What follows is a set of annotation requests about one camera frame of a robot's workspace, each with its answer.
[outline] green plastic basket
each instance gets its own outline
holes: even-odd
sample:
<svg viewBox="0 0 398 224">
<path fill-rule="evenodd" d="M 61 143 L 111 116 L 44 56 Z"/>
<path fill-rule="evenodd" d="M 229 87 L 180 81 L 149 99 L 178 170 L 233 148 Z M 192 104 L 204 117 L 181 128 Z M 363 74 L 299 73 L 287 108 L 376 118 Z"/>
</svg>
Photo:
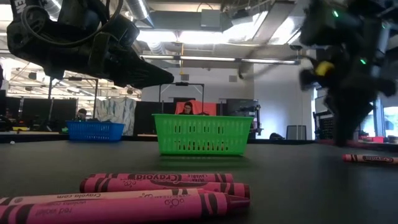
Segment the green plastic basket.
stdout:
<svg viewBox="0 0 398 224">
<path fill-rule="evenodd" d="M 153 114 L 161 154 L 241 155 L 253 118 Z"/>
</svg>

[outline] blue basket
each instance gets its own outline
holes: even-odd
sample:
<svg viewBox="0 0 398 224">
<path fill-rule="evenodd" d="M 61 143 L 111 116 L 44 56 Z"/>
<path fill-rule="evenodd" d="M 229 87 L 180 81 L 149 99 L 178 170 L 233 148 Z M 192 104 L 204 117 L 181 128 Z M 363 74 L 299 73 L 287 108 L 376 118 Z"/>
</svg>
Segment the blue basket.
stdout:
<svg viewBox="0 0 398 224">
<path fill-rule="evenodd" d="M 124 124 L 110 122 L 67 121 L 69 140 L 119 141 Z"/>
</svg>

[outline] white wall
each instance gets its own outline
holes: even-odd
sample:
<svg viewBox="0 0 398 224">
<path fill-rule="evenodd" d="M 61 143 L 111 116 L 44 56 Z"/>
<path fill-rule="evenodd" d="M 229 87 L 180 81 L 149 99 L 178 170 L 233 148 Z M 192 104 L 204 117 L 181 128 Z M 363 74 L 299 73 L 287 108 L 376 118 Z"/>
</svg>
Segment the white wall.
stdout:
<svg viewBox="0 0 398 224">
<path fill-rule="evenodd" d="M 254 65 L 258 72 L 267 65 Z M 313 91 L 302 92 L 299 84 L 299 71 L 302 65 L 281 65 L 254 81 L 254 98 L 261 105 L 261 123 L 264 128 L 257 138 L 268 139 L 271 133 L 285 137 L 288 125 L 306 125 L 307 139 L 312 139 L 311 100 Z"/>
<path fill-rule="evenodd" d="M 174 75 L 174 82 L 180 82 L 180 69 L 169 68 L 167 71 Z M 238 79 L 236 83 L 229 82 L 230 75 L 236 75 L 236 69 L 212 68 L 184 68 L 183 72 L 190 75 L 189 83 L 205 84 L 205 102 L 218 103 L 220 98 L 251 99 L 253 98 L 252 84 Z M 201 93 L 193 86 L 170 85 L 161 96 L 165 102 L 173 102 L 173 97 L 187 97 L 201 100 Z M 159 86 L 152 86 L 142 90 L 142 101 L 158 101 Z"/>
</svg>

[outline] red crayon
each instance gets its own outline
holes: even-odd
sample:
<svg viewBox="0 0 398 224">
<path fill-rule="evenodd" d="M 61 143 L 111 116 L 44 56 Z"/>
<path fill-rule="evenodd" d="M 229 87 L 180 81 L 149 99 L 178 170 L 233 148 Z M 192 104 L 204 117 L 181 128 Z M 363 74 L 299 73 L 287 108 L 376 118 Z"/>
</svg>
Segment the red crayon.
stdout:
<svg viewBox="0 0 398 224">
<path fill-rule="evenodd" d="M 85 194 L 41 195 L 28 197 L 0 198 L 0 205 L 26 205 L 31 203 L 67 202 L 71 200 L 100 200 L 136 197 L 156 197 L 172 195 L 198 195 L 206 191 L 203 189 L 167 189 L 143 190 L 130 192 L 103 192 Z"/>
<path fill-rule="evenodd" d="M 212 192 L 223 192 L 238 197 L 250 198 L 247 184 L 242 183 L 217 183 L 217 182 L 169 182 L 157 180 L 123 180 L 116 178 L 90 177 L 80 184 L 81 193 L 93 192 L 122 192 L 135 190 L 161 190 L 161 189 L 191 189 L 199 188 Z"/>
<path fill-rule="evenodd" d="M 366 156 L 366 155 L 355 155 L 345 154 L 343 160 L 346 162 L 372 162 L 379 164 L 398 164 L 398 157 L 387 157 L 387 156 Z"/>
<path fill-rule="evenodd" d="M 234 182 L 232 174 L 91 174 L 90 177 L 184 182 Z"/>
<path fill-rule="evenodd" d="M 223 216 L 249 199 L 222 193 L 113 200 L 80 200 L 0 207 L 0 223 L 146 223 Z"/>
</svg>

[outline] black table surface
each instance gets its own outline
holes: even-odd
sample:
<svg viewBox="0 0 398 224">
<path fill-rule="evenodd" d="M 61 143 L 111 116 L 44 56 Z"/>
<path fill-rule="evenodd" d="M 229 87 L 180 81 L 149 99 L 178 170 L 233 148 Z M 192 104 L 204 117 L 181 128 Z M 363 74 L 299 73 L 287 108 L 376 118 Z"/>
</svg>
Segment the black table surface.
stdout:
<svg viewBox="0 0 398 224">
<path fill-rule="evenodd" d="M 319 144 L 253 144 L 244 157 L 160 156 L 157 142 L 0 144 L 0 197 L 77 193 L 97 172 L 230 172 L 251 187 L 249 212 L 198 223 L 396 223 L 398 166 L 343 162 L 350 153 L 398 157 Z"/>
</svg>

